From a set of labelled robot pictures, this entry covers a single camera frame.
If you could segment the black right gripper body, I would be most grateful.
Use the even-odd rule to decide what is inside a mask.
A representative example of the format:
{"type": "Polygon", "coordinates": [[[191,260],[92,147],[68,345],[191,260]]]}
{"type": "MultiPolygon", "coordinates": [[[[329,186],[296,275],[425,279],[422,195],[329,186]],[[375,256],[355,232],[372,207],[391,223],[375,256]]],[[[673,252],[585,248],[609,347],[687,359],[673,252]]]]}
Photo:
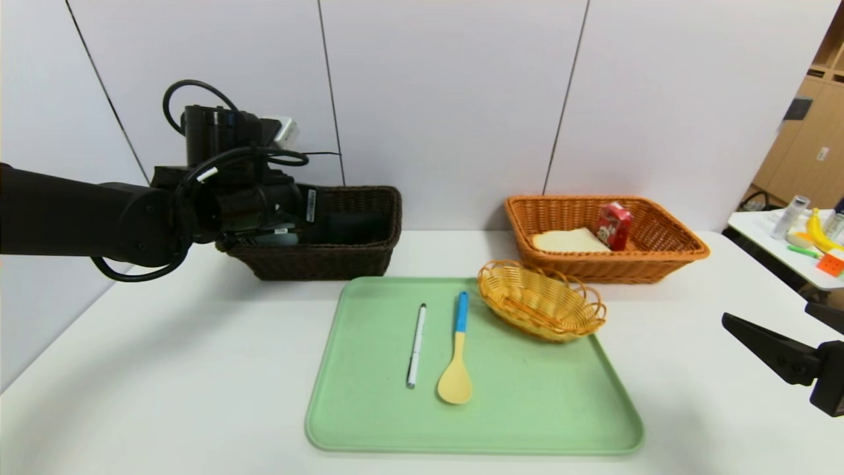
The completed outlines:
{"type": "Polygon", "coordinates": [[[813,355],[820,363],[810,402],[830,417],[841,417],[843,415],[843,342],[822,343],[813,355]]]}

